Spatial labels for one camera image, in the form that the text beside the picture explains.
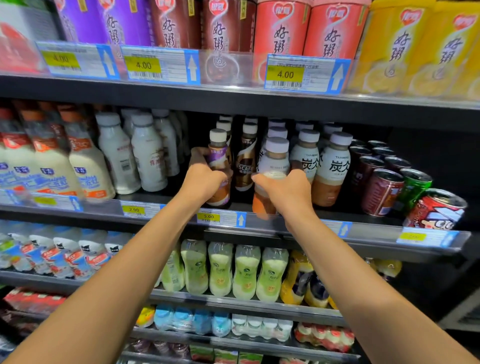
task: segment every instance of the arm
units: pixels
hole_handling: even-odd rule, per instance
[[[184,226],[226,178],[194,148],[179,193],[5,361],[109,364],[120,354]]]
[[[479,363],[318,219],[302,170],[283,180],[261,174],[253,180],[285,218],[373,364]]]

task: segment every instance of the heart logo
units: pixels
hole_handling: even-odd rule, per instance
[[[294,10],[295,8],[292,2],[276,2],[273,5],[273,12],[280,20],[291,16]]]
[[[348,15],[348,6],[345,5],[332,5],[327,9],[327,18],[332,22],[336,23],[345,19]]]
[[[453,25],[456,30],[461,30],[474,25],[476,21],[477,21],[476,15],[461,14],[455,17],[455,19],[453,20]]]
[[[115,5],[115,0],[98,0],[102,8],[105,10],[110,10]]]
[[[420,20],[422,14],[423,14],[423,9],[416,9],[416,10],[405,9],[400,14],[400,20],[405,26],[411,25],[413,23],[416,23],[418,20]]]
[[[175,0],[155,0],[156,7],[160,9],[162,15],[167,15],[177,5]]]
[[[55,0],[55,6],[57,6],[57,10],[61,12],[65,7],[65,0]]]
[[[210,12],[215,16],[219,16],[224,14],[228,10],[228,2],[227,0],[210,0],[208,2],[208,8]]]

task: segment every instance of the white bottle cap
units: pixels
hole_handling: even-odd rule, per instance
[[[254,116],[246,116],[245,117],[245,122],[252,122],[254,124],[258,124],[258,118]]]
[[[281,128],[285,128],[285,122],[282,121],[281,119],[272,119],[268,121],[268,128],[271,128],[273,126],[279,126]]]
[[[334,132],[341,132],[342,130],[343,126],[336,125],[332,122],[324,124],[324,133],[326,134],[333,134]]]
[[[243,123],[242,130],[245,134],[257,134],[258,125],[251,122],[245,122]]]
[[[265,148],[272,153],[286,153],[288,152],[288,140],[279,138],[278,136],[272,136],[267,138]]]
[[[132,122],[135,126],[148,126],[153,124],[153,117],[149,112],[139,112],[132,115]]]
[[[302,129],[313,129],[313,124],[310,124],[309,122],[306,122],[306,121],[299,121],[295,124],[295,129],[297,131],[300,131]]]
[[[98,112],[95,118],[100,126],[120,125],[120,116],[116,112]]]
[[[223,129],[210,130],[210,141],[214,143],[222,143],[227,141],[227,132]]]
[[[229,122],[233,122],[233,116],[231,115],[220,115],[220,117],[218,118],[220,121],[229,121]]]
[[[120,110],[121,112],[121,115],[124,119],[128,118],[129,116],[132,116],[134,114],[138,114],[140,112],[140,109],[130,109],[130,108],[126,108],[126,109],[121,109]]]
[[[320,132],[316,130],[302,129],[299,133],[299,139],[307,143],[316,143],[320,139]]]
[[[216,122],[216,128],[217,129],[223,129],[226,132],[229,132],[230,130],[232,130],[232,122],[231,121],[217,121]]]
[[[350,143],[352,142],[353,135],[344,133],[344,132],[334,132],[330,136],[330,141],[333,144],[337,144],[339,146],[349,146]]]
[[[279,126],[272,126],[268,128],[267,136],[270,138],[271,136],[278,136],[280,138],[287,138],[288,130],[285,127]]]
[[[168,116],[167,109],[152,109],[152,115],[156,118],[166,118]]]

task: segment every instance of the yellow price sticker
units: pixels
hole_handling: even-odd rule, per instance
[[[124,56],[125,65],[130,72],[161,73],[160,60],[158,58]]]
[[[49,66],[80,68],[74,53],[43,50],[42,54],[45,63]]]
[[[38,196],[38,197],[34,197],[33,201],[35,201],[35,203],[40,204],[40,205],[50,205],[50,206],[56,206],[57,205],[57,201],[53,197]]]
[[[302,82],[303,67],[268,66],[267,81]]]
[[[140,214],[145,215],[145,207],[141,206],[122,206],[123,212],[127,214]]]
[[[427,238],[427,234],[423,232],[403,232],[400,234],[399,239],[402,240],[413,240],[416,242],[422,242]]]
[[[220,215],[208,212],[197,212],[197,219],[206,222],[220,222]]]

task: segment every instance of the price tag holder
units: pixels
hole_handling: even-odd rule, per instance
[[[195,49],[121,46],[128,78],[141,82],[200,85]]]
[[[241,211],[228,211],[201,208],[197,212],[197,224],[210,226],[229,226],[233,228],[245,228],[247,213]]]
[[[21,200],[12,190],[0,190],[0,205],[21,205]]]
[[[269,54],[266,90],[313,94],[339,94],[351,60]]]
[[[37,207],[79,212],[84,210],[77,196],[42,194],[39,192],[32,192],[30,195]]]
[[[119,80],[120,73],[109,45],[37,42],[53,76]]]
[[[403,228],[396,242],[405,245],[448,248],[458,233],[454,230]]]
[[[160,211],[165,205],[151,204],[136,201],[120,201],[123,215],[129,218],[146,218],[150,219]]]
[[[349,221],[322,220],[322,222],[340,238],[348,237],[348,233],[353,225]]]

